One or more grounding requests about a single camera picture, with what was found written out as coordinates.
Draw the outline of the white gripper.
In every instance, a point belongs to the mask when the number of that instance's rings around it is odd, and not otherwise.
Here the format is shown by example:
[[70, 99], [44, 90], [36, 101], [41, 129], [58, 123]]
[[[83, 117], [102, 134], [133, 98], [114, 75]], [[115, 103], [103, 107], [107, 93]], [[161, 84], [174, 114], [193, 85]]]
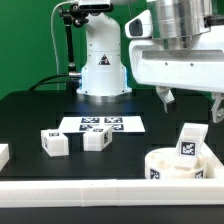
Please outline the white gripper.
[[224, 119], [224, 31], [193, 37], [193, 48], [163, 50], [158, 41], [133, 40], [129, 45], [132, 74], [139, 84], [157, 86], [166, 113], [176, 110], [170, 88], [212, 94], [212, 121]]

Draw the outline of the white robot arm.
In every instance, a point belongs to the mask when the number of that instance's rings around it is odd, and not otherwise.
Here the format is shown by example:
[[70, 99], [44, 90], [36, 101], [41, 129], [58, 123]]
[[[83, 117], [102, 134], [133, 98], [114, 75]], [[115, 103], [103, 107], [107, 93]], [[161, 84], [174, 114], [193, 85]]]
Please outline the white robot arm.
[[[80, 0], [87, 14], [87, 62], [80, 92], [91, 97], [120, 95], [126, 86], [121, 70], [120, 29], [103, 10], [125, 0]], [[211, 118], [224, 120], [224, 17], [211, 0], [146, 0], [147, 8], [125, 24], [131, 72], [135, 81], [154, 86], [169, 112], [171, 90], [209, 92]]]

